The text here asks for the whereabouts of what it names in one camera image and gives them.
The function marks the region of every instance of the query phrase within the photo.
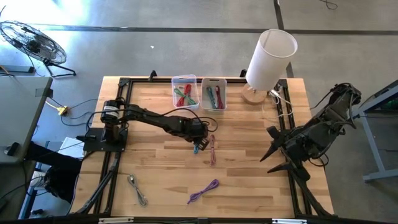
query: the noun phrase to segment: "electric fan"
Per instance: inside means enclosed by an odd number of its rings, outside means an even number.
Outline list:
[[[11,45],[44,63],[51,77],[63,77],[76,75],[72,69],[60,66],[67,61],[67,54],[59,44],[41,31],[21,22],[4,21],[0,22],[0,33]],[[54,75],[49,66],[55,66],[68,70],[72,73]]]

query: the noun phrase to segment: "red cable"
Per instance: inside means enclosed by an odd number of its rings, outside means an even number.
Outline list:
[[[215,143],[216,139],[214,137],[214,134],[212,134],[210,136],[210,146],[211,146],[211,161],[210,161],[210,165],[213,166],[214,164],[216,164],[216,153],[214,152],[214,143]]]
[[[185,96],[190,96],[191,95],[191,84],[186,84],[184,87],[184,95]],[[185,96],[182,96],[179,101],[177,102],[177,106],[183,106],[184,105],[184,100]]]
[[[220,87],[216,86],[216,94],[217,94],[217,109],[224,109],[223,101],[221,100]]]

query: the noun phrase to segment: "fan stand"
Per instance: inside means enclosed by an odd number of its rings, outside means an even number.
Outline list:
[[[60,65],[56,65],[56,64],[52,63],[50,60],[48,60],[48,59],[44,59],[43,63],[44,63],[44,65],[45,65],[45,67],[47,68],[47,70],[50,72],[51,77],[64,77],[64,76],[69,76],[69,75],[76,76],[76,72],[75,72],[74,70],[72,70],[72,69],[70,69],[70,68],[65,68],[65,67],[60,66]],[[49,66],[55,66],[55,67],[58,67],[58,68],[62,68],[62,69],[64,69],[64,70],[68,70],[68,71],[70,71],[70,72],[72,72],[72,73],[61,74],[61,75],[54,75],[54,74],[52,73],[51,69],[49,68]]]

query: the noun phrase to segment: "green cable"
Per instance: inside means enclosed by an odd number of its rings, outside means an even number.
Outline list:
[[[195,105],[196,102],[195,100],[193,100],[190,96],[185,96],[178,88],[174,88],[174,93],[176,93],[177,95],[184,97],[185,99],[187,99],[188,101],[188,105]]]

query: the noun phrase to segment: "lamp base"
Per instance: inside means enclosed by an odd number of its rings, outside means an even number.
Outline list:
[[[260,105],[266,97],[266,91],[255,90],[248,83],[243,87],[242,98],[250,105]]]

